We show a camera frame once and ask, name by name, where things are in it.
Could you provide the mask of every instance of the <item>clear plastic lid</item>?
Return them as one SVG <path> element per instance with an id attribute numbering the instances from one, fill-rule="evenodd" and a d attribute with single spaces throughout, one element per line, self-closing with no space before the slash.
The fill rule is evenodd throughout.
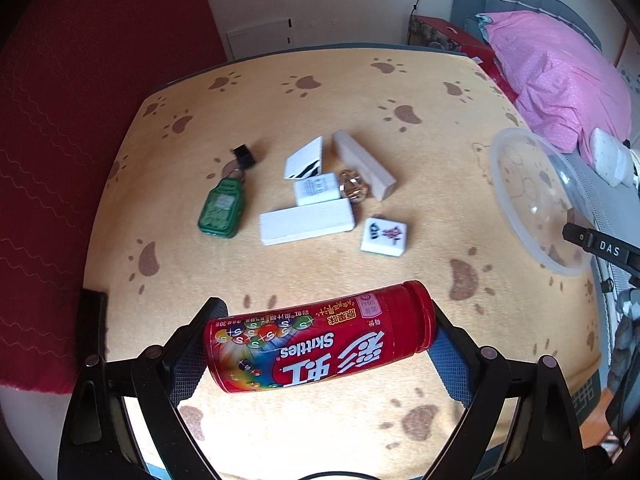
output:
<path id="1" fill-rule="evenodd" d="M 557 274 L 583 273 L 591 255 L 566 242 L 562 228 L 572 207 L 592 223 L 593 213 L 561 153 L 527 130 L 507 128 L 496 135 L 489 157 L 498 203 L 529 253 Z"/>

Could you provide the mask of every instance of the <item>table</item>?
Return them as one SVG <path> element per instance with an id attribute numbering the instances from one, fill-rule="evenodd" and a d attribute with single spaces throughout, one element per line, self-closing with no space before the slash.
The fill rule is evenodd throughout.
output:
<path id="1" fill-rule="evenodd" d="M 552 275 L 516 238 L 494 199 L 494 135 L 524 126 L 473 61 L 389 48 L 288 52 L 222 66 L 149 96 L 104 189 L 84 286 L 109 295 L 107 358 L 138 355 L 189 322 L 209 296 L 232 314 L 421 280 L 454 324 L 508 358 L 556 355 L 573 392 L 600 359 L 590 274 Z M 324 136 L 323 171 L 343 166 L 330 136 L 345 129 L 398 180 L 356 209 L 352 232 L 264 247 L 260 213 L 294 205 L 286 158 Z M 196 226 L 209 190 L 247 144 L 238 235 Z M 400 258 L 360 251 L 364 219 L 408 225 Z M 135 403 L 140 447 L 157 461 Z M 501 442 L 514 403 L 494 435 Z M 205 374 L 180 412 L 226 478 L 296 479 L 353 470 L 422 475 L 462 415 L 426 354 L 298 388 L 225 394 Z"/>

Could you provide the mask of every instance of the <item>green container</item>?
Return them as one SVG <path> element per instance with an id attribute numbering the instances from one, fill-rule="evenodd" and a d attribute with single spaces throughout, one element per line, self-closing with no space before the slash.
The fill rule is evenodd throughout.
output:
<path id="1" fill-rule="evenodd" d="M 234 178 L 223 178 L 205 200 L 198 228 L 207 235 L 233 238 L 244 209 L 242 182 Z"/>

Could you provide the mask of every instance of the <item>skittles candy tube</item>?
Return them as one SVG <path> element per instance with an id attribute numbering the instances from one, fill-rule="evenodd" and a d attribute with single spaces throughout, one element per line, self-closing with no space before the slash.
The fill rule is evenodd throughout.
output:
<path id="1" fill-rule="evenodd" d="M 421 282 L 281 310 L 212 319 L 207 365 L 228 393 L 288 388 L 409 357 L 435 336 Z"/>

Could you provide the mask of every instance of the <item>green keychain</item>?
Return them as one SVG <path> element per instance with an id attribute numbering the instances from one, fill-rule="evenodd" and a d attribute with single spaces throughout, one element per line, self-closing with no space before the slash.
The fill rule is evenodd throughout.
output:
<path id="1" fill-rule="evenodd" d="M 198 228 L 207 235 L 221 238 L 233 238 L 238 232 L 240 217 L 244 209 L 244 170 L 255 164 L 253 155 L 243 144 L 233 150 L 238 160 L 238 168 L 231 171 L 229 176 L 220 180 L 218 185 L 209 191 L 204 202 Z M 240 179 L 231 175 L 239 172 Z"/>

